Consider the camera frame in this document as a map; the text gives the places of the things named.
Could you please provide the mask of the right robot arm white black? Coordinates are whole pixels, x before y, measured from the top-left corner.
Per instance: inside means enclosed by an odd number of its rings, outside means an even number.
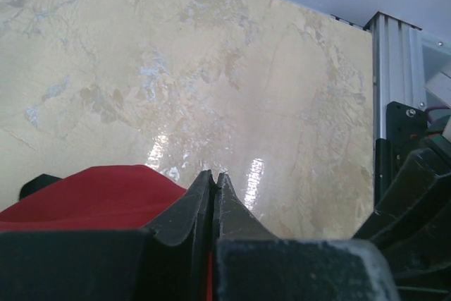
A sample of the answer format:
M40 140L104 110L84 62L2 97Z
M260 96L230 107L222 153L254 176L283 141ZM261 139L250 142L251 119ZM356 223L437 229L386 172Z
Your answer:
M450 299L450 142L428 113L390 102L376 140L374 208L354 238L387 260L402 300Z

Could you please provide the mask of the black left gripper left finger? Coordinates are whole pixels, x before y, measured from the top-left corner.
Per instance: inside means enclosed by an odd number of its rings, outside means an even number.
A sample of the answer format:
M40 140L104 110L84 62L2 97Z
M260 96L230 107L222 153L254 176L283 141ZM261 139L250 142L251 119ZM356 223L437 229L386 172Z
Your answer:
M3 231L1 299L212 300L213 193L202 171L136 227Z

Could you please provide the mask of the red backpack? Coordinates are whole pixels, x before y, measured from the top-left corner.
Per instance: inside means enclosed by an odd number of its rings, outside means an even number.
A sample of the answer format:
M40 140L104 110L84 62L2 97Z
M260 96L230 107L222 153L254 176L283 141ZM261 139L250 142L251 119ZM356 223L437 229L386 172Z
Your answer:
M97 166L63 179L42 175L1 213L3 231L117 229L153 219L182 188L147 166Z

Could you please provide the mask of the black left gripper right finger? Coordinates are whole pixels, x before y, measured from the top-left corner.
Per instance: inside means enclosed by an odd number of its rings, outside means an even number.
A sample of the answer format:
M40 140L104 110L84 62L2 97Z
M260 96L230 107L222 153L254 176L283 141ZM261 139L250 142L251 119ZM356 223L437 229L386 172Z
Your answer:
M365 240L282 239L218 177L214 300L399 300L389 266Z

